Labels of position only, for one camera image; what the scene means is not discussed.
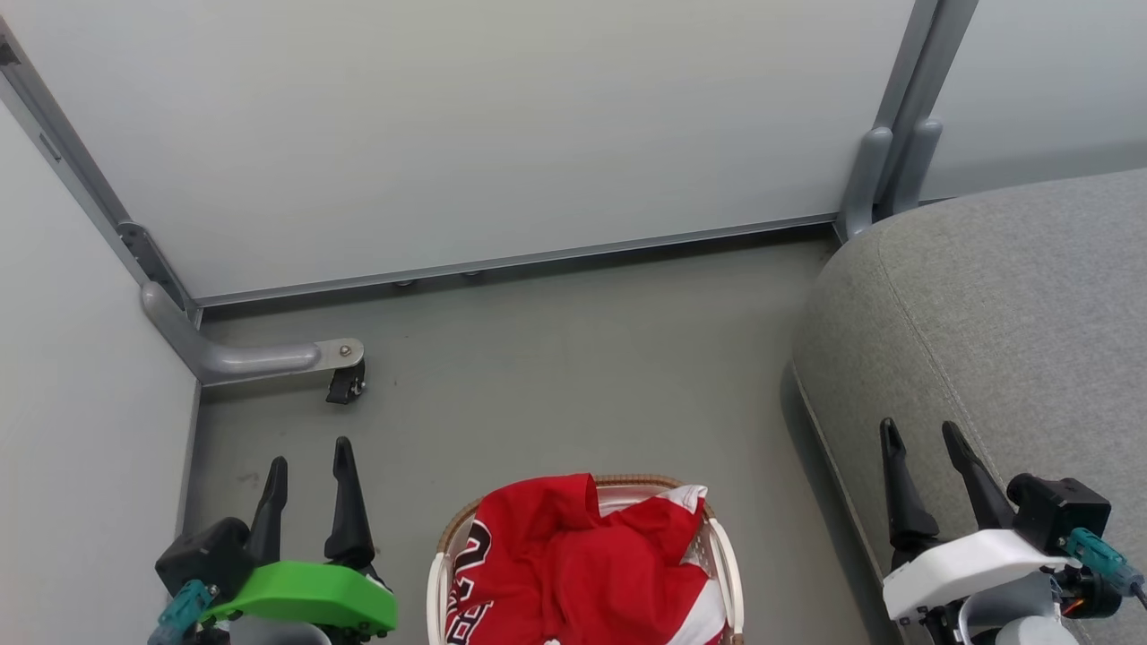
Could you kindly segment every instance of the metal bracket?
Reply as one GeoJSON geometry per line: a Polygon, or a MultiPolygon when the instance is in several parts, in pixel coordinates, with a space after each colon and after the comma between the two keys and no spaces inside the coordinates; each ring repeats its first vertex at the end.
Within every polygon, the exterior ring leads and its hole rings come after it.
{"type": "Polygon", "coordinates": [[[912,139],[904,150],[900,172],[889,182],[877,209],[880,219],[920,205],[920,191],[943,132],[944,124],[935,118],[924,119],[912,129],[912,139]]]}
{"type": "Polygon", "coordinates": [[[184,285],[175,277],[175,272],[171,269],[171,265],[167,264],[167,259],[159,252],[159,247],[156,246],[155,240],[151,239],[147,228],[134,222],[120,222],[116,225],[116,233],[123,240],[127,250],[131,251],[135,262],[139,263],[147,279],[158,282],[163,287],[163,290],[167,292],[167,295],[171,296],[175,305],[190,317],[193,312],[188,311],[188,304],[192,304],[192,298],[188,297],[184,285]]]}
{"type": "Polygon", "coordinates": [[[941,123],[931,118],[931,110],[977,3],[978,0],[941,0],[936,7],[928,38],[892,124],[896,139],[877,192],[881,216],[920,205],[920,189],[943,132],[941,123]]]}
{"type": "MultiPolygon", "coordinates": [[[[140,304],[151,324],[204,387],[323,370],[342,371],[360,365],[366,353],[358,339],[252,348],[209,341],[156,282],[145,282],[140,287],[140,304]]],[[[361,391],[361,379],[358,384],[361,391]]]]}
{"type": "Polygon", "coordinates": [[[920,205],[920,191],[944,131],[931,118],[931,109],[977,2],[916,0],[876,122],[860,141],[844,191],[836,220],[842,242],[877,219],[920,205]],[[873,164],[880,168],[874,171],[873,164]],[[874,204],[880,204],[875,212],[874,204]]]}
{"type": "Polygon", "coordinates": [[[18,64],[19,56],[16,55],[16,50],[8,44],[8,39],[3,37],[3,33],[0,33],[0,68],[18,64]]]}
{"type": "Polygon", "coordinates": [[[852,164],[841,200],[841,212],[836,217],[834,228],[841,243],[859,235],[873,223],[873,202],[876,201],[876,188],[880,176],[884,171],[888,151],[892,148],[892,131],[887,127],[874,127],[860,139],[860,149],[852,164]]]}

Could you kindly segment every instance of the white panel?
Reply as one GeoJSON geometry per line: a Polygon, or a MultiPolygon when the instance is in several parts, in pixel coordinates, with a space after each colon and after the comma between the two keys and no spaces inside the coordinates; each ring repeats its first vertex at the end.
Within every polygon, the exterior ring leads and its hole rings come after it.
{"type": "Polygon", "coordinates": [[[833,212],[912,0],[0,0],[195,297],[833,212]]]}
{"type": "Polygon", "coordinates": [[[981,0],[923,197],[1147,165],[1147,3],[981,0]]]}
{"type": "Polygon", "coordinates": [[[0,104],[0,625],[143,643],[180,513],[195,379],[0,104]]]}

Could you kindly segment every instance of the laundry basket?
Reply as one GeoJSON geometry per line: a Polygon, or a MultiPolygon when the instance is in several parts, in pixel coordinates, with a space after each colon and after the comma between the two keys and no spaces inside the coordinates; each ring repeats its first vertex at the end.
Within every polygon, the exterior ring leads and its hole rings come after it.
{"type": "MultiPolygon", "coordinates": [[[[594,482],[598,484],[598,503],[602,515],[684,485],[674,479],[658,475],[595,476],[594,482]]],[[[470,522],[474,521],[479,502],[482,499],[459,511],[438,541],[438,552],[430,565],[430,578],[427,581],[427,634],[430,645],[446,645],[446,599],[454,578],[454,557],[466,549],[470,522]]],[[[736,555],[708,500],[704,513],[704,522],[689,545],[689,552],[700,560],[709,577],[716,578],[720,585],[721,598],[725,600],[721,645],[743,645],[744,599],[741,595],[736,555]]]]}

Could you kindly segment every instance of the gray fabric upholstery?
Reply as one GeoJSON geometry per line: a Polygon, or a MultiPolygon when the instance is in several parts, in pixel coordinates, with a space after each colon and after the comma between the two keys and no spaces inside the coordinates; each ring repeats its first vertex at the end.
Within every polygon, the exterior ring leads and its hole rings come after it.
{"type": "MultiPolygon", "coordinates": [[[[805,402],[881,575],[877,425],[892,417],[942,535],[975,530],[941,436],[957,421],[997,481],[1076,477],[1147,567],[1147,171],[1039,184],[882,222],[826,266],[794,345],[805,402]]],[[[1147,642],[1134,600],[1080,643],[1147,642]]]]}

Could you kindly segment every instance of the red and white clothing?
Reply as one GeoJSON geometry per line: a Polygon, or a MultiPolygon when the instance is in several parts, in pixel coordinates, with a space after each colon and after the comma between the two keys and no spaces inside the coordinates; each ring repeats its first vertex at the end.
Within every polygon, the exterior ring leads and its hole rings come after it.
{"type": "Polygon", "coordinates": [[[487,495],[454,560],[450,645],[707,645],[720,589],[681,560],[705,488],[681,487],[602,516],[590,475],[487,495]]]}

